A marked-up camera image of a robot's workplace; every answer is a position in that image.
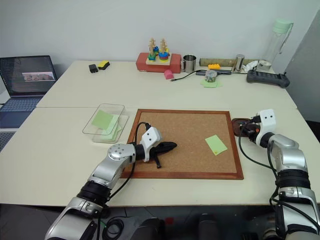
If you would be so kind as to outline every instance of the clear water bottle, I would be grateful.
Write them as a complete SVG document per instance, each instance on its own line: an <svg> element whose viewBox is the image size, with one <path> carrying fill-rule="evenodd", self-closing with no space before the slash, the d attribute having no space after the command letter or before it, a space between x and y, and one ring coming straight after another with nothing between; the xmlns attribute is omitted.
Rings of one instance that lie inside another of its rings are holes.
<svg viewBox="0 0 320 240"><path fill-rule="evenodd" d="M291 33L294 23L282 19L277 19L272 28L272 38L269 46L259 60L256 70L261 72L268 72L273 61L278 54L282 53L284 45Z"/></svg>

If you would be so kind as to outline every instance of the laptop screen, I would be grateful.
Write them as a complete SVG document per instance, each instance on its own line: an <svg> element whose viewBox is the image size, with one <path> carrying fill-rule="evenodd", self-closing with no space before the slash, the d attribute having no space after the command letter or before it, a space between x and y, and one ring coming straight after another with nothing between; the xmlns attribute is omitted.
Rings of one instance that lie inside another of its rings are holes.
<svg viewBox="0 0 320 240"><path fill-rule="evenodd" d="M44 95L57 81L50 56L1 57L0 75L11 97Z"/></svg>

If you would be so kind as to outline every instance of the black controller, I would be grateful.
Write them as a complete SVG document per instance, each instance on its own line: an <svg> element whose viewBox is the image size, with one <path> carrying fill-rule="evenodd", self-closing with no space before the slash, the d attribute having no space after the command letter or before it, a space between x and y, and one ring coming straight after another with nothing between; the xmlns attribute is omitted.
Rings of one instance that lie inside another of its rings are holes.
<svg viewBox="0 0 320 240"><path fill-rule="evenodd" d="M248 71L246 81L248 83L276 84L281 88L286 88L290 84L286 74L272 74L256 70Z"/></svg>

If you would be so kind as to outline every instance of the yellow lego brick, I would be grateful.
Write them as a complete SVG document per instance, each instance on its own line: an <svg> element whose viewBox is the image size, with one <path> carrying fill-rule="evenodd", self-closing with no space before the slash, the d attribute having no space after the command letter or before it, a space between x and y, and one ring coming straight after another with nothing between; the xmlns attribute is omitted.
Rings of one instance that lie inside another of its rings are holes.
<svg viewBox="0 0 320 240"><path fill-rule="evenodd" d="M220 65L219 64L209 64L208 68L209 69L220 69Z"/></svg>
<svg viewBox="0 0 320 240"><path fill-rule="evenodd" d="M101 61L101 62L98 64L98 68L99 68L100 70L105 70L109 65L110 65L109 61L104 60L104 61Z"/></svg>

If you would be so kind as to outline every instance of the green sticky note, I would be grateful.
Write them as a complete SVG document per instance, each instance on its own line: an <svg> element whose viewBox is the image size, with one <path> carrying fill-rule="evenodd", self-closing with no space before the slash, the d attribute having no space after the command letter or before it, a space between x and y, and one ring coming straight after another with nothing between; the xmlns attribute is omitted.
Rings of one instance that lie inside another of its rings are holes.
<svg viewBox="0 0 320 240"><path fill-rule="evenodd" d="M106 130L103 130L101 133L101 139L104 141L111 140L114 141L117 137L118 132L122 129L122 127L118 124L115 126L110 134Z"/></svg>
<svg viewBox="0 0 320 240"><path fill-rule="evenodd" d="M92 125L95 125L96 127L100 128L100 129L105 129L107 130L109 125L110 125L110 122L111 120L113 119L113 115L112 114L109 114L109 113L106 113L102 110L99 110L94 119L92 120L91 124Z"/></svg>
<svg viewBox="0 0 320 240"><path fill-rule="evenodd" d="M220 140L217 135L213 135L205 139L206 143L209 145L210 149L214 153L214 155L218 155L228 148L226 145Z"/></svg>
<svg viewBox="0 0 320 240"><path fill-rule="evenodd" d="M203 79L200 84L205 88L216 88L220 86L220 83L218 81L207 82L205 79Z"/></svg>
<svg viewBox="0 0 320 240"><path fill-rule="evenodd" d="M109 123L109 126L108 128L105 130L106 132L106 135L110 134L113 130L116 129L116 124L118 122L118 118L119 118L119 115L115 114L115 115L112 115L112 119Z"/></svg>

